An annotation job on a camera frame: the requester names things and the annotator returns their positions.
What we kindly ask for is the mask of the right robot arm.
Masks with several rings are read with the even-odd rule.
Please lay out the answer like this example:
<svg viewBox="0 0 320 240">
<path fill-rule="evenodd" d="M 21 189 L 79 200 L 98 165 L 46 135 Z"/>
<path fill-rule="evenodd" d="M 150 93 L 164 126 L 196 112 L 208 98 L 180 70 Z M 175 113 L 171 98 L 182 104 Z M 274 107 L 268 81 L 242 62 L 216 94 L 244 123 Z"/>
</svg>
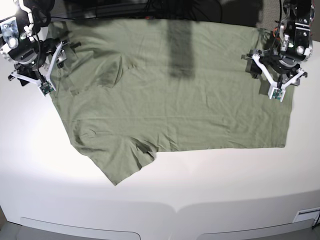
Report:
<svg viewBox="0 0 320 240">
<path fill-rule="evenodd" d="M 53 0 L 0 3 L 9 79 L 45 93 L 243 86 L 261 0 Z"/>
</svg>

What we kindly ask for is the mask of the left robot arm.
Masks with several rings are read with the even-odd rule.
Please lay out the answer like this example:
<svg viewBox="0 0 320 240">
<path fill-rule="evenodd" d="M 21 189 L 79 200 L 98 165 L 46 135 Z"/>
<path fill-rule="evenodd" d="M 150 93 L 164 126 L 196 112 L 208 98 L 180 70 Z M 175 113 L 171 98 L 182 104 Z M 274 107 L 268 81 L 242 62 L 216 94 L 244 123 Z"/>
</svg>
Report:
<svg viewBox="0 0 320 240">
<path fill-rule="evenodd" d="M 246 55 L 247 72 L 254 79 L 263 71 L 253 60 L 260 56 L 259 62 L 278 74 L 276 84 L 284 86 L 298 75 L 301 63 L 313 53 L 311 25 L 315 17 L 315 6 L 311 0 L 281 0 L 277 26 L 274 28 L 263 49 L 254 48 Z"/>
</svg>

